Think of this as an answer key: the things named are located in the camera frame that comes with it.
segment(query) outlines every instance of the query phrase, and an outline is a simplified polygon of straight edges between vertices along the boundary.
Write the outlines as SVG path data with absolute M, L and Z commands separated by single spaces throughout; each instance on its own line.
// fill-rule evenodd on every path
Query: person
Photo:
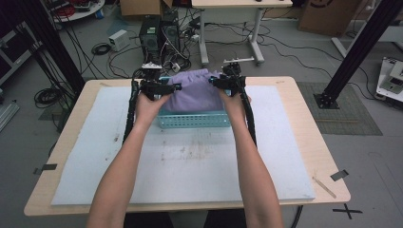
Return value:
M 231 122 L 236 142 L 240 193 L 244 205 L 246 226 L 248 228 L 283 227 L 276 189 L 247 129 L 240 96 L 228 97 L 223 90 L 220 90 L 220 96 Z M 169 97 L 169 95 L 162 96 L 159 100 L 150 101 L 142 93 L 139 94 L 135 123 L 121 150 L 107 168 L 98 185 L 89 210 L 86 227 L 124 227 L 126 208 L 134 189 L 146 132 Z M 218 210 L 217 214 L 211 216 L 215 219 L 211 219 L 209 213 L 206 223 L 215 223 L 214 220 L 220 218 L 225 219 L 228 211 L 230 211 L 229 214 L 235 212 L 233 214 L 238 215 L 240 210 L 222 210 L 223 214 L 221 210 Z M 169 219 L 164 213 L 145 213 L 140 218 Z

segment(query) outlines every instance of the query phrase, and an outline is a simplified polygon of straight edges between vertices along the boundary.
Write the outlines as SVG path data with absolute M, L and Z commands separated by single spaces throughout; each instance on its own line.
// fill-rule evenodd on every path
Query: purple fabric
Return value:
M 220 74 L 198 69 L 171 77 L 168 83 L 182 83 L 182 90 L 176 91 L 163 105 L 163 109 L 171 112 L 224 110 L 219 92 L 208 82 L 210 76 L 219 77 Z

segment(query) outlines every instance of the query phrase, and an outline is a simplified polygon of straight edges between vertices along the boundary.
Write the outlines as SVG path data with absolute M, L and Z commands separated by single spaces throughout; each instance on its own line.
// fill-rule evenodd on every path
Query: black metal frame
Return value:
M 383 0 L 374 11 L 365 28 L 356 38 L 335 76 L 321 94 L 314 94 L 320 108 L 338 107 L 336 99 L 353 77 L 373 46 L 396 18 L 403 7 L 402 0 Z

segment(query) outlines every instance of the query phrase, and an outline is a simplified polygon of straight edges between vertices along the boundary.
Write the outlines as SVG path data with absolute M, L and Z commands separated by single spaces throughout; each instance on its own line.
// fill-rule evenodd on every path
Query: plastic basket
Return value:
M 160 110 L 157 116 L 161 128 L 198 128 L 230 126 L 224 110 L 197 113 L 175 113 Z

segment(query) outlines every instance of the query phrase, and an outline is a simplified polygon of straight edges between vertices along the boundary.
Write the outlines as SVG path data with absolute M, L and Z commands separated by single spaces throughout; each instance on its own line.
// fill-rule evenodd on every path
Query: desk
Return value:
M 287 201 L 282 205 L 345 202 L 350 200 L 350 193 L 344 180 L 333 181 L 330 176 L 337 172 L 337 167 L 329 152 L 317 125 L 299 92 L 296 82 L 291 77 L 248 77 L 248 85 L 276 86 L 279 96 L 287 112 L 290 125 L 308 175 L 316 176 L 336 198 L 333 198 L 317 182 L 311 180 L 316 198 L 306 201 Z M 89 81 L 77 101 L 56 143 L 48 163 L 57 163 L 55 170 L 44 171 L 38 180 L 24 210 L 27 216 L 86 214 L 89 205 L 52 206 L 51 201 L 62 176 L 67 157 L 72 150 L 77 136 L 86 120 L 86 116 L 94 103 L 99 89 L 103 86 L 130 86 L 130 80 L 97 80 Z M 167 204 L 129 204 L 127 211 L 178 211 L 207 210 L 223 208 L 240 208 L 241 202 L 198 202 L 198 203 L 167 203 Z
M 201 51 L 201 64 L 208 65 L 207 48 L 205 46 L 204 23 L 222 22 L 241 23 L 255 20 L 255 26 L 252 36 L 249 36 L 249 42 L 254 52 L 257 64 L 264 62 L 263 55 L 257 43 L 259 34 L 260 19 L 265 8 L 287 8 L 293 3 L 291 0 L 193 0 L 193 8 L 201 9 L 201 28 L 199 37 L 199 46 Z

